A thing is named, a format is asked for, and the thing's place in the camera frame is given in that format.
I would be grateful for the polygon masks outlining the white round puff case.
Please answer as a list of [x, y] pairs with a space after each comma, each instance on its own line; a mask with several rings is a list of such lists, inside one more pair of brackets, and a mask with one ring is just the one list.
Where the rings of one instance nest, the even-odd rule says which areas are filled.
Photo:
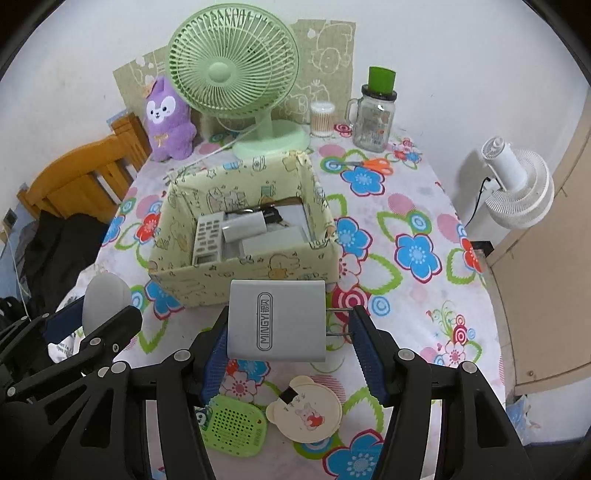
[[131, 290], [118, 276], [101, 273], [85, 292], [82, 306], [82, 329], [89, 336], [111, 317], [131, 304]]

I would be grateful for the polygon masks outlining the white remote control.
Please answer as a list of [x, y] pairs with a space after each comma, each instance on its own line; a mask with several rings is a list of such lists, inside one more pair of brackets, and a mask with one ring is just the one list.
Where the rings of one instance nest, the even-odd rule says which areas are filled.
[[197, 219], [197, 230], [195, 230], [192, 251], [193, 265], [221, 261], [223, 241], [221, 227], [224, 216], [224, 211], [219, 211], [202, 215]]

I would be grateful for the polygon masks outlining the white power adapter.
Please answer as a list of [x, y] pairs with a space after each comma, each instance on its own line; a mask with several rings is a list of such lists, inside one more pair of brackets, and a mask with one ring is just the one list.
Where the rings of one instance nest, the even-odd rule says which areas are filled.
[[228, 357], [236, 360], [324, 361], [328, 330], [322, 280], [233, 280], [228, 304]]

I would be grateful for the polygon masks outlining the clear plastic container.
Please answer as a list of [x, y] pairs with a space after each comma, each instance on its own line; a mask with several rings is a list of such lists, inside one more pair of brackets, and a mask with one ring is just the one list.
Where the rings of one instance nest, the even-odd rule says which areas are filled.
[[224, 220], [221, 232], [226, 243], [240, 241], [246, 238], [266, 233], [266, 220], [263, 212], [257, 211]]

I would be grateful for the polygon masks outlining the black clothing pile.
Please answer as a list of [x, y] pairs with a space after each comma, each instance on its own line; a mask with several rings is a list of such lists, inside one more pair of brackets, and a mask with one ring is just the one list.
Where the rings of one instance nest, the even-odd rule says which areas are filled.
[[94, 263], [108, 225], [85, 214], [42, 212], [1, 245], [1, 326], [53, 313]]

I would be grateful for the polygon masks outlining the green perforated plastic case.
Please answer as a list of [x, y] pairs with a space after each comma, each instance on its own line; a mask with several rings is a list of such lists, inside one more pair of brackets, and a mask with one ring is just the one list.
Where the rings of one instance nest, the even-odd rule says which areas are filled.
[[207, 406], [195, 408], [204, 445], [231, 456], [256, 456], [266, 440], [263, 412], [249, 403], [216, 395]]

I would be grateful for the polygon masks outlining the wooden chair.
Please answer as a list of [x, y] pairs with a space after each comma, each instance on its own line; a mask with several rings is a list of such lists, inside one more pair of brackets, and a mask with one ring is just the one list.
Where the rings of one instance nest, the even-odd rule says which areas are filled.
[[18, 200], [34, 218], [46, 211], [63, 219], [86, 214], [111, 220], [151, 149], [134, 113], [122, 113], [110, 128], [110, 135], [62, 155], [19, 189]]

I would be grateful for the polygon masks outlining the floral tablecloth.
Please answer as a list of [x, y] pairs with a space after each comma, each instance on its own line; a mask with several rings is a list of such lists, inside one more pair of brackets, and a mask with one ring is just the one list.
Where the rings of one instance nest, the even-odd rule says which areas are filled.
[[[311, 162], [339, 234], [338, 282], [328, 286], [330, 307], [363, 305], [377, 328], [428, 362], [478, 365], [505, 403], [503, 361], [493, 305], [479, 263], [451, 200], [422, 152], [402, 133], [387, 153], [356, 148], [348, 127], [311, 139]], [[392, 174], [342, 161], [391, 160]], [[131, 367], [159, 363], [199, 331], [221, 307], [181, 309], [150, 280], [148, 254], [162, 198], [165, 171], [183, 162], [144, 165], [112, 220], [93, 265], [83, 270], [58, 308], [82, 296], [90, 280], [109, 271], [129, 285], [143, 324], [117, 359]], [[294, 444], [270, 425], [259, 455], [236, 458], [211, 451], [218, 479], [363, 479], [373, 473], [392, 410], [370, 398], [355, 351], [329, 338], [325, 362], [304, 364], [231, 360], [219, 393], [264, 410], [291, 378], [308, 375], [331, 387], [342, 402], [342, 428], [331, 440]]]

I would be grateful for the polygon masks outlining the yellow patterned cardboard box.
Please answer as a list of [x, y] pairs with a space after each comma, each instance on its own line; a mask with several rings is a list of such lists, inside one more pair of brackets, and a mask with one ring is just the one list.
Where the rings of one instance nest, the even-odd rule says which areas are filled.
[[221, 304], [233, 280], [339, 278], [337, 228], [304, 152], [238, 160], [171, 182], [150, 279], [185, 307]]

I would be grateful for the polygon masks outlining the white card packet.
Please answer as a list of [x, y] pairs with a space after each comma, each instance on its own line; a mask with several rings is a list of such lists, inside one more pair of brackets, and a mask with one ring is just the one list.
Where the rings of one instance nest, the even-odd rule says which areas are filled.
[[242, 256], [256, 256], [287, 250], [307, 242], [308, 239], [300, 226], [280, 227], [240, 240], [239, 251]]

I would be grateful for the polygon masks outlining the purple plush toy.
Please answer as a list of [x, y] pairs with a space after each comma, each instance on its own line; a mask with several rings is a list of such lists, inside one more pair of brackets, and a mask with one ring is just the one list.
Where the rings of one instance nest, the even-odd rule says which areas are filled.
[[152, 160], [184, 160], [193, 151], [197, 128], [190, 107], [177, 94], [166, 76], [153, 82], [146, 97], [145, 115]]

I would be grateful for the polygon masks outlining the white clip fan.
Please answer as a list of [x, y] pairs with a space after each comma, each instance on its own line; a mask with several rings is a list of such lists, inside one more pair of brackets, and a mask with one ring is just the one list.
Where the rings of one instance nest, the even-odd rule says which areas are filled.
[[546, 161], [531, 150], [515, 149], [501, 136], [488, 139], [467, 159], [467, 165], [482, 178], [475, 192], [473, 220], [480, 207], [507, 230], [525, 230], [548, 214], [555, 185]]

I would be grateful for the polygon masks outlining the orange scissors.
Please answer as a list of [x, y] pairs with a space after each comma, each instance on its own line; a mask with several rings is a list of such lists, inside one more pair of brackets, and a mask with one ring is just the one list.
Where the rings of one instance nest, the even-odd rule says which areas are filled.
[[344, 161], [342, 164], [346, 166], [363, 167], [368, 170], [380, 173], [384, 176], [391, 176], [394, 174], [392, 163], [385, 158], [374, 158], [362, 161]]

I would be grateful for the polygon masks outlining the green desk fan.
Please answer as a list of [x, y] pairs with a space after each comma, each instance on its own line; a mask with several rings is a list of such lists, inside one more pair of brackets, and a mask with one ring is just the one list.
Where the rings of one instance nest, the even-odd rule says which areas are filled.
[[308, 149], [304, 127], [271, 118], [300, 71], [296, 37], [276, 15], [246, 4], [198, 11], [171, 36], [166, 71], [194, 110], [218, 120], [254, 120], [235, 139], [237, 159]]

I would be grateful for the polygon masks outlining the cotton swab container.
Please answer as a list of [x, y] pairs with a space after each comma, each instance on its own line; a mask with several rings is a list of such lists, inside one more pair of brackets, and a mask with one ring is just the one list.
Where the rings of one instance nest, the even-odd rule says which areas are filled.
[[314, 101], [310, 105], [311, 135], [325, 138], [334, 131], [335, 104], [329, 101]]

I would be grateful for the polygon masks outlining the glass jar green lid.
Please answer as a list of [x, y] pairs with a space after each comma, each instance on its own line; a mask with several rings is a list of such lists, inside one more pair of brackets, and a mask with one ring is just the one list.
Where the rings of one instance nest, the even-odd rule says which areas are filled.
[[353, 144], [363, 150], [382, 153], [386, 150], [396, 113], [396, 72], [370, 66], [368, 82], [359, 98], [349, 99], [346, 121], [352, 128]]

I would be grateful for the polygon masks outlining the beige patterned board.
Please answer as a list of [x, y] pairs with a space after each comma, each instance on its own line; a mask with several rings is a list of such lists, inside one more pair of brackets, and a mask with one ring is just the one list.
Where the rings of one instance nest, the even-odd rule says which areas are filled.
[[[297, 44], [300, 66], [290, 93], [273, 109], [273, 119], [308, 123], [312, 103], [331, 102], [335, 105], [334, 118], [342, 120], [352, 93], [356, 24], [300, 19], [290, 25], [290, 32]], [[163, 46], [113, 71], [125, 107], [144, 129], [148, 128], [146, 94], [156, 78], [166, 73], [167, 53], [168, 48]]]

